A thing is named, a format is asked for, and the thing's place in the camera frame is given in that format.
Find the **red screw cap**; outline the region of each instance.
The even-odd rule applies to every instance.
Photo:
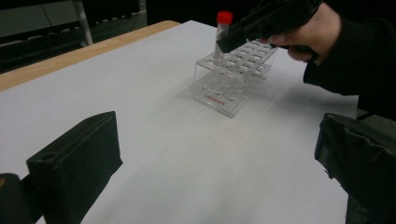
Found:
[[[233,13],[229,11],[220,11],[218,13],[217,22],[230,25],[233,22]]]

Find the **person's hand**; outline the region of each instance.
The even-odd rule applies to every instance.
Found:
[[[319,65],[329,55],[340,32],[340,16],[327,4],[322,3],[307,24],[279,35],[272,35],[268,42],[277,46],[290,46],[290,57],[305,62],[312,58],[313,53],[298,50],[296,46],[308,46],[318,54],[314,63]]]

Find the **test tube rack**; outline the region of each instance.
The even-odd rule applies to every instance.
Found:
[[[258,40],[226,53],[213,53],[195,64],[192,98],[233,118],[248,100],[251,90],[267,78],[277,48]]]

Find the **white tabletop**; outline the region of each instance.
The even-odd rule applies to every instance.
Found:
[[[188,21],[1,91],[0,172],[25,177],[38,150],[116,111],[124,164],[83,223],[345,223],[347,194],[314,150],[323,114],[353,118],[357,97],[304,84],[305,64],[279,49],[230,119],[186,92],[215,35]]]

